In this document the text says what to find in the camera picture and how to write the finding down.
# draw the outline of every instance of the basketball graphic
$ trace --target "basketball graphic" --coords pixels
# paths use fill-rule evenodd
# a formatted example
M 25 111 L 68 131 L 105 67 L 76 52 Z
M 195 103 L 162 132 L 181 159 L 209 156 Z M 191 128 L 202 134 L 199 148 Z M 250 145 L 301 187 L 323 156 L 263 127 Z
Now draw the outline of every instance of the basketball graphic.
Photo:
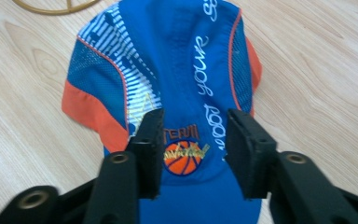
M 171 143 L 165 149 L 165 167 L 174 175 L 190 175 L 198 169 L 208 149 L 205 145 L 201 150 L 198 143 L 189 140 Z

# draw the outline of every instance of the white striped pattern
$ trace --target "white striped pattern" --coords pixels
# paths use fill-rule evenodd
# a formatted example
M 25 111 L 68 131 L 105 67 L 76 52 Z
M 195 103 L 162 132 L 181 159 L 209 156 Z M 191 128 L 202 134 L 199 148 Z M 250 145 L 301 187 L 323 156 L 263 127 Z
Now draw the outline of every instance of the white striped pattern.
M 150 80 L 147 79 L 147 77 L 154 79 L 156 77 L 133 46 L 124 21 L 120 16 L 119 3 L 112 5 L 95 17 L 78 35 L 92 47 L 109 57 L 124 75 L 127 89 L 127 119 L 137 129 L 146 112 L 161 107 L 161 99 L 153 91 Z M 124 64 L 123 57 L 130 64 Z M 150 76 L 142 74 L 133 60 L 137 60 Z

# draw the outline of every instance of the baseball cap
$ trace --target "baseball cap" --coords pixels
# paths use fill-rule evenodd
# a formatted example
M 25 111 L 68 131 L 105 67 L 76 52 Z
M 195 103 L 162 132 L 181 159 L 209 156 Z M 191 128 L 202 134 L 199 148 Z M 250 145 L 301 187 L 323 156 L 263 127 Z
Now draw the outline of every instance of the baseball cap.
M 122 0 L 78 33 L 62 97 L 69 117 L 124 150 L 143 115 L 164 108 L 160 196 L 141 223 L 256 223 L 225 156 L 227 111 L 253 114 L 261 65 L 241 10 L 219 0 Z

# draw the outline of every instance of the wooden table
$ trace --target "wooden table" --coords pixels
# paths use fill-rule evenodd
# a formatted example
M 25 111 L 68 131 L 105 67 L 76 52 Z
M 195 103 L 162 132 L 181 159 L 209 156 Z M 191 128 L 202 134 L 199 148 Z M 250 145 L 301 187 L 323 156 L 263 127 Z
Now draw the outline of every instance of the wooden table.
M 99 137 L 62 113 L 61 98 L 76 33 L 113 2 L 50 17 L 0 0 L 0 211 L 24 189 L 64 193 L 98 174 Z M 234 3 L 264 65 L 255 118 L 279 150 L 310 156 L 358 194 L 358 0 Z M 259 222 L 271 222 L 266 207 Z

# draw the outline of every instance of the orange basketball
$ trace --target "orange basketball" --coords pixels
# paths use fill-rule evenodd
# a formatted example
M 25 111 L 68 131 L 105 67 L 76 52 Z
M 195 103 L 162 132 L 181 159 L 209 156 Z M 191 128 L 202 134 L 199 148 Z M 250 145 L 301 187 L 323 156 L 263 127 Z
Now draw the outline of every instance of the orange basketball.
M 200 147 L 191 141 L 178 141 L 167 146 L 164 162 L 167 169 L 175 175 L 190 175 L 200 165 Z

